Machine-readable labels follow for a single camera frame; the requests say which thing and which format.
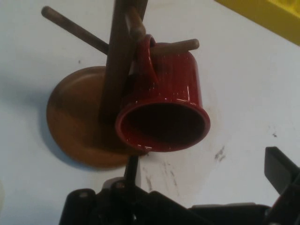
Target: white surface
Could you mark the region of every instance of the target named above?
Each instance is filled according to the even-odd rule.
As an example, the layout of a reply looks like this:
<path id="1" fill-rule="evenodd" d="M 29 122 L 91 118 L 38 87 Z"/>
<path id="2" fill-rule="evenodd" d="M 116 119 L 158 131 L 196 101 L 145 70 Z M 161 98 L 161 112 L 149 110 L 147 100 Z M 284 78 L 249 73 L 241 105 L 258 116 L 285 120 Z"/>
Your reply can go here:
<path id="1" fill-rule="evenodd" d="M 52 89 L 78 69 L 104 65 L 106 56 L 44 19 L 45 5 L 109 40 L 112 0 L 0 1 L 0 224 L 58 224 L 69 192 L 99 191 L 124 171 L 77 164 L 49 134 Z M 273 204 L 264 148 L 276 145 L 300 165 L 300 48 L 212 0 L 149 0 L 144 24 L 158 42 L 199 39 L 193 55 L 211 131 L 188 150 L 144 157 L 142 188 L 150 180 L 186 207 Z"/>

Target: wooden stand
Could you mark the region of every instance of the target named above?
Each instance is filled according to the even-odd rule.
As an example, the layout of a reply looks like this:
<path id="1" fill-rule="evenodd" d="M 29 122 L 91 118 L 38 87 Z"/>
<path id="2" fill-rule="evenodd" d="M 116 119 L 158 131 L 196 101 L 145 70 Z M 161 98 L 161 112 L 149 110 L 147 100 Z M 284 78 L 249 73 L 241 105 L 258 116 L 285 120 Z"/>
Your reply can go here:
<path id="1" fill-rule="evenodd" d="M 42 15 L 107 54 L 105 67 L 76 71 L 53 90 L 47 106 L 50 132 L 73 159 L 95 167 L 125 165 L 141 152 L 125 146 L 114 130 L 122 93 L 136 45 L 146 29 L 142 23 L 148 0 L 115 0 L 109 45 L 50 7 Z M 196 39 L 151 48 L 151 55 L 181 53 L 199 47 Z"/>

